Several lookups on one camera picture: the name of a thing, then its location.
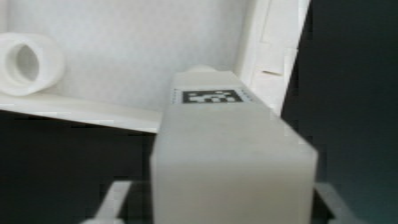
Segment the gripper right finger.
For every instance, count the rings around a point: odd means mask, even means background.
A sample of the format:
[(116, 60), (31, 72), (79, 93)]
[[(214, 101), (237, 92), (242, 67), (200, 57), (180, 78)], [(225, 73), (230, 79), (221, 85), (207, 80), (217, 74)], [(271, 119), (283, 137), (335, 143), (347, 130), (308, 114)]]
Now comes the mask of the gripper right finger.
[(315, 185), (312, 224), (363, 224), (329, 183)]

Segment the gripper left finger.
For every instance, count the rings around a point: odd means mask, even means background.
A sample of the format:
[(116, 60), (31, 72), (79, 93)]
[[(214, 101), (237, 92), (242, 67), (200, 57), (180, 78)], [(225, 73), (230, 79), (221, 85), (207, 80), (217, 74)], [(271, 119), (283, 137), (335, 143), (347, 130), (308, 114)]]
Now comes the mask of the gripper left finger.
[(114, 181), (95, 216), (79, 224), (152, 224), (152, 192), (146, 181)]

